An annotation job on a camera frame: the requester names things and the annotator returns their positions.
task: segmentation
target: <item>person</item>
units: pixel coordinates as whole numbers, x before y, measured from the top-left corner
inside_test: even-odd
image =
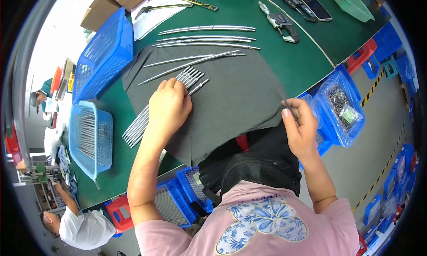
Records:
[[[315,148],[317,120],[301,99],[287,100],[299,114],[298,123],[290,109],[283,109],[283,124],[256,137],[252,144],[255,150],[250,144],[249,151],[228,160],[221,192],[214,192],[221,202],[195,237],[163,221],[154,204],[158,160],[192,110],[186,94],[183,83],[171,78],[160,83],[149,100],[150,121],[128,183],[131,217],[142,255],[354,256],[358,252],[358,232],[349,202],[336,196]],[[268,142],[275,136],[283,137],[279,142],[282,148],[274,149],[277,144]],[[304,167],[312,209],[297,197],[301,179],[298,160]]]
[[[40,218],[44,227],[59,235],[68,245],[82,250],[92,250],[106,244],[116,229],[104,212],[93,210],[78,215],[77,203],[62,188],[61,182],[58,181],[55,188],[67,207],[62,218],[49,211],[42,212]]]
[[[33,107],[35,107],[38,113],[38,106],[41,105],[41,111],[44,113],[44,117],[47,116],[46,112],[46,99],[52,98],[52,95],[50,93],[50,87],[52,85],[52,78],[46,80],[41,88],[38,91],[32,92],[29,95],[29,104]]]

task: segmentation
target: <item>fingernail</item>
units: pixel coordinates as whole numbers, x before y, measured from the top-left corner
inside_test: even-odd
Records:
[[[283,109],[282,110],[282,115],[283,115],[283,117],[288,117],[288,116],[290,116],[290,110],[288,110],[288,109]]]

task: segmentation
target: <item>blue floral pattern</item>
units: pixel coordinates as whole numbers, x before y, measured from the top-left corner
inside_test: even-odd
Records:
[[[256,232],[280,237],[289,242],[307,238],[308,228],[286,204],[286,197],[267,198],[227,206],[236,219],[216,243],[216,253],[228,255],[244,248]]]

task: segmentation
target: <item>white t-shirt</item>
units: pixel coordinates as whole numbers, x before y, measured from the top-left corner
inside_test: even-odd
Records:
[[[96,210],[77,216],[67,207],[59,225],[61,240],[82,250],[106,244],[115,232],[114,225]]]

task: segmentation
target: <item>smartphone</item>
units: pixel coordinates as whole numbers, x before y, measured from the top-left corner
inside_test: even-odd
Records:
[[[323,7],[318,0],[300,0],[302,1],[316,16],[319,21],[331,21],[332,16]]]

